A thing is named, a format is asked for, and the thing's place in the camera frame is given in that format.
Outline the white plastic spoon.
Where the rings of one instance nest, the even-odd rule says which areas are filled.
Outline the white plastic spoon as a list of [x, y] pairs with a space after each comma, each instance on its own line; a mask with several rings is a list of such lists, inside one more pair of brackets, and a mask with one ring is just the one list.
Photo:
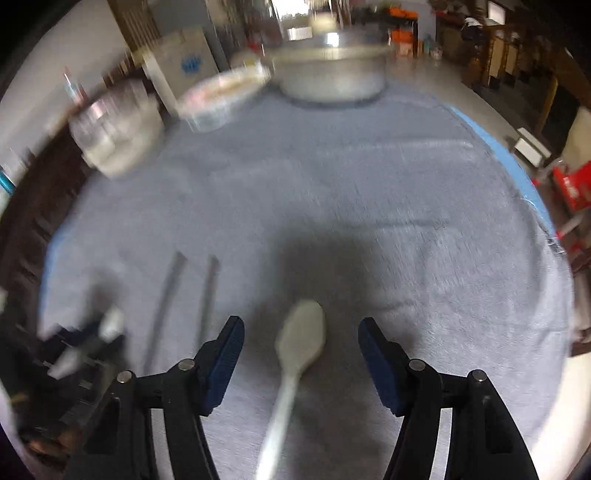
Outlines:
[[298, 383], [308, 367], [321, 356], [325, 336], [327, 325], [322, 306], [314, 300], [297, 302], [276, 338], [276, 355], [281, 369], [280, 389], [259, 451], [256, 479], [273, 479], [276, 474], [297, 397]]

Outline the dark chopstick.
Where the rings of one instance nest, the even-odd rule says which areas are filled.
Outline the dark chopstick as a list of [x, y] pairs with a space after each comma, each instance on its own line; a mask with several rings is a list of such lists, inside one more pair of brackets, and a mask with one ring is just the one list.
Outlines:
[[157, 308], [153, 316], [153, 321], [151, 324], [152, 330], [150, 332], [149, 342], [141, 367], [142, 374], [149, 374], [152, 369], [154, 358], [158, 349], [158, 344], [162, 336], [164, 323], [167, 318], [169, 308], [176, 295], [186, 261], [186, 257], [180, 251], [176, 251], [172, 257], [169, 270], [165, 277], [161, 295], [157, 302]]

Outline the dark carved wooden table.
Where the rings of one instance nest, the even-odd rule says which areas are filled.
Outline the dark carved wooden table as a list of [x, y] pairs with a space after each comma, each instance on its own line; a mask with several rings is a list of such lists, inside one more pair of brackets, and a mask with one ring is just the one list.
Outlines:
[[148, 127], [152, 116], [149, 112], [146, 119], [123, 121], [133, 137], [120, 144], [100, 141], [90, 149], [89, 161], [66, 125], [33, 156], [1, 217], [1, 290], [6, 293], [6, 304], [16, 307], [1, 322], [3, 328], [14, 323], [19, 333], [37, 330], [52, 238], [94, 171], [119, 175], [139, 162], [149, 148], [149, 137], [139, 129]]

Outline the grey tablecloth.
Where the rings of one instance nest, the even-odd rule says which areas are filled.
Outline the grey tablecloth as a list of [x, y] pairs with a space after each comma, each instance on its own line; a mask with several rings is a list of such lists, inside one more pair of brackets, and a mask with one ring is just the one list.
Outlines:
[[217, 130], [176, 124], [140, 167], [86, 183], [51, 243], [43, 329], [116, 305], [141, 372], [176, 251], [187, 261], [150, 373], [229, 316], [245, 321], [204, 421], [224, 479], [256, 472], [280, 387], [274, 342], [302, 299], [322, 305], [328, 337], [298, 388], [281, 479], [384, 474], [401, 423], [356, 340], [366, 317], [439, 371], [487, 372], [528, 444], [550, 414], [570, 346], [566, 254], [489, 146], [431, 97], [394, 85], [328, 109], [270, 91]]

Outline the blue undercloth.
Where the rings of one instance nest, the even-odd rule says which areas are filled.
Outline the blue undercloth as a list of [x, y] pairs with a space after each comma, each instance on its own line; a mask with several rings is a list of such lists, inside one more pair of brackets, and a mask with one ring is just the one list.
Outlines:
[[494, 152], [497, 160], [503, 165], [507, 173], [512, 177], [523, 199], [537, 211], [538, 216], [545, 225], [545, 229], [554, 239], [557, 239], [558, 235], [556, 228], [551, 220], [550, 213], [542, 197], [538, 193], [530, 177], [519, 165], [514, 156], [496, 138], [490, 135], [481, 125], [471, 119], [468, 115], [461, 112], [452, 105], [449, 105], [448, 108], [451, 109], [464, 122], [466, 122], [473, 129], [476, 135], [479, 136]]

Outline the red plastic chair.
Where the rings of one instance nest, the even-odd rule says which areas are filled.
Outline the red plastic chair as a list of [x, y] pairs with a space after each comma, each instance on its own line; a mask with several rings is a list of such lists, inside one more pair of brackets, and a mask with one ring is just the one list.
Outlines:
[[590, 163], [571, 170], [562, 157], [557, 157], [537, 171], [531, 179], [534, 186], [548, 184], [554, 198], [568, 214], [568, 220], [556, 229], [564, 239], [590, 216]]

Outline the white bowl with plastic bag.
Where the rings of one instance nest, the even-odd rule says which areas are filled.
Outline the white bowl with plastic bag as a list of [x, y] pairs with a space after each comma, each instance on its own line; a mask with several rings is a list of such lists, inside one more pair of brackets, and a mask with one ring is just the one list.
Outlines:
[[85, 163], [108, 178], [134, 169], [164, 134], [156, 96], [136, 79], [105, 91], [68, 125]]

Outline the white step stool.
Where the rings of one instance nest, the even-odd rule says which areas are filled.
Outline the white step stool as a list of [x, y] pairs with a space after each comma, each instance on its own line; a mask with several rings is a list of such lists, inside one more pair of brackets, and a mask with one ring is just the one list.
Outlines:
[[539, 168], [551, 156], [551, 152], [526, 128], [518, 128], [517, 134], [518, 139], [513, 151], [534, 168]]

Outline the white plate with food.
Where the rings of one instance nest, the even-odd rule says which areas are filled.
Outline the white plate with food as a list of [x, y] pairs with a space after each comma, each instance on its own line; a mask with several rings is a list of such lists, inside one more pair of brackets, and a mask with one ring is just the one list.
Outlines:
[[214, 131], [252, 104], [270, 79], [270, 69], [260, 64], [217, 74], [188, 89], [177, 101], [176, 115], [192, 131]]

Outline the metal pot with lid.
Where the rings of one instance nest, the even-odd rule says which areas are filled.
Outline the metal pot with lid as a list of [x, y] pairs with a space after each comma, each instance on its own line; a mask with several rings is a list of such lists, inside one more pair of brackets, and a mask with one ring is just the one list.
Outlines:
[[267, 48], [262, 63], [280, 92], [297, 102], [349, 104], [378, 97], [387, 86], [392, 48], [378, 27], [339, 25], [331, 12], [305, 17], [308, 25], [287, 30]]

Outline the white chest freezer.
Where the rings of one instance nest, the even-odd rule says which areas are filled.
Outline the white chest freezer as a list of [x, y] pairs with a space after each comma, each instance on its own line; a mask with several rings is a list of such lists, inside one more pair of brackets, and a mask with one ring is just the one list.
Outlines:
[[187, 90], [219, 72], [201, 28], [162, 37], [142, 53], [142, 68], [169, 113]]

